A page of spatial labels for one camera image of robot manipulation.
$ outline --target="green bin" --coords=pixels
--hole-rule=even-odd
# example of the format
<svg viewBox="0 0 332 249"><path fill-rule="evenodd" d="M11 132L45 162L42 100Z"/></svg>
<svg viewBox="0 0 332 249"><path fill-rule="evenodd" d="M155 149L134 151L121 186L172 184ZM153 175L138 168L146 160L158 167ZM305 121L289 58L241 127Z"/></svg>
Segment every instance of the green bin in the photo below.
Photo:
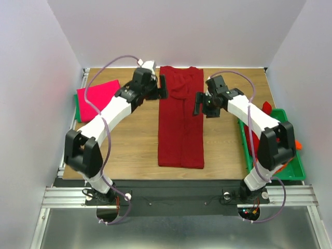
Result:
<svg viewBox="0 0 332 249"><path fill-rule="evenodd" d="M287 121L286 112L283 109L273 109L271 117L279 120L280 122ZM248 146L245 139L245 134L244 134L245 123L243 123L241 120L239 120L238 123L240 125L245 162L247 164L247 171L249 173L253 168L253 158L252 156L249 155ZM301 158L298 152L296 152L295 157L293 158L292 161L290 161L287 164L286 168L284 168L281 172L276 174L276 177L280 178L281 180L293 180L293 181L302 181L306 178L305 170L303 168Z"/></svg>

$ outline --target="wooden board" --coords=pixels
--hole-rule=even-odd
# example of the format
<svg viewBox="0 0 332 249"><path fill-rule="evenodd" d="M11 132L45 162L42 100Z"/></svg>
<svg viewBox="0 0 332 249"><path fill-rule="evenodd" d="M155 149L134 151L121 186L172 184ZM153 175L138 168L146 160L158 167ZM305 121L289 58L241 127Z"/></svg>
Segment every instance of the wooden board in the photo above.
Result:
<svg viewBox="0 0 332 249"><path fill-rule="evenodd" d="M88 81L98 70L90 70ZM204 79L220 70L221 68L205 68ZM264 101L268 101L274 105L263 69L234 70L254 82L254 104L261 107ZM92 85L114 79L124 85L132 78L133 71L131 68L106 69ZM237 87L248 97L252 95L252 87L245 79L232 73L224 74L223 77L230 89ZM159 167L158 111L159 101L147 101L112 131L112 150L105 167L105 173L111 179L242 179L246 176L237 119L226 111L221 112L220 118L204 119L204 169ZM75 129L82 125L84 124L78 123ZM101 147L103 158L106 156L107 146L105 140ZM63 178L82 179L81 175L70 167L65 168Z"/></svg>

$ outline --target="folded red shirt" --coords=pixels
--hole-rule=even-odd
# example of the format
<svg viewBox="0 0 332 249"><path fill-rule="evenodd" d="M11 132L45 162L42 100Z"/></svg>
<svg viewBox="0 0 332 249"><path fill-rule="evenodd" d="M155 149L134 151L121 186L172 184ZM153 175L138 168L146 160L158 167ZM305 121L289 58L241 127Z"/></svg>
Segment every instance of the folded red shirt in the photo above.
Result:
<svg viewBox="0 0 332 249"><path fill-rule="evenodd" d="M203 114L193 116L203 70L163 66L160 75L165 75L169 97L159 102L158 164L203 169Z"/></svg>

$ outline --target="green tray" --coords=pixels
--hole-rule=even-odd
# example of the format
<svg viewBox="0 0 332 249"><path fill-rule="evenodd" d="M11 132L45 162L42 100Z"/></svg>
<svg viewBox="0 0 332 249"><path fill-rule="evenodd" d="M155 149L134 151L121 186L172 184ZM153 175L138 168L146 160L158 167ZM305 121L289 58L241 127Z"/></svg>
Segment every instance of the green tray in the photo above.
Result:
<svg viewBox="0 0 332 249"><path fill-rule="evenodd" d="M273 109L271 117L279 120L280 122L287 121L286 112L283 109ZM253 168L253 158L252 156L249 155L248 146L245 139L245 134L244 134L245 123L243 123L241 120L239 120L238 123L240 125L245 162L247 164L247 171L249 173ZM305 170L303 168L301 158L298 152L296 152L296 156L293 158L291 162L287 164L286 168L284 168L283 171L276 174L276 177L280 178L281 180L293 180L293 181L298 181L298 180L302 181L306 178Z"/></svg>
<svg viewBox="0 0 332 249"><path fill-rule="evenodd" d="M79 104L78 104L78 96L77 96L77 94L74 95L74 99L75 99L75 105L76 105L75 119L77 120L77 122L82 123L81 122L81 115L80 115L80 112L79 112Z"/></svg>

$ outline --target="red cloth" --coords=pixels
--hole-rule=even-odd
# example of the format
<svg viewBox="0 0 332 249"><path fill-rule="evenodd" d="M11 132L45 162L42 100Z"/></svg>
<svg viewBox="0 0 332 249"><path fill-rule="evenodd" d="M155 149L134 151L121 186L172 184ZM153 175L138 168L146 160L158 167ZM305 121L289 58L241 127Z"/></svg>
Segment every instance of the red cloth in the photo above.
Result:
<svg viewBox="0 0 332 249"><path fill-rule="evenodd" d="M98 107L99 110L103 110L110 102L116 91L120 88L118 80L113 80L101 85L90 87L88 91L88 100ZM94 109L84 100L85 88L77 90L77 98L79 105L79 112L82 122L89 122L97 115Z"/></svg>
<svg viewBox="0 0 332 249"><path fill-rule="evenodd" d="M263 104L263 108L261 109L265 114L267 115L271 115L272 112L272 106L270 105L269 102L265 101ZM247 142L247 146L248 146L248 151L249 151L249 155L253 155L252 151L251 151L251 145L250 145L250 137L249 137L249 127L248 126L244 126L244 134L245 134L245 139ZM257 158L257 152L258 152L258 146L259 146L259 139L258 136L252 131L252 135L253 135L253 142L254 142L254 150L255 150L255 156Z"/></svg>
<svg viewBox="0 0 332 249"><path fill-rule="evenodd" d="M159 166L204 168L203 114L193 116L196 92L204 86L203 70L160 68L169 92L159 102Z"/></svg>

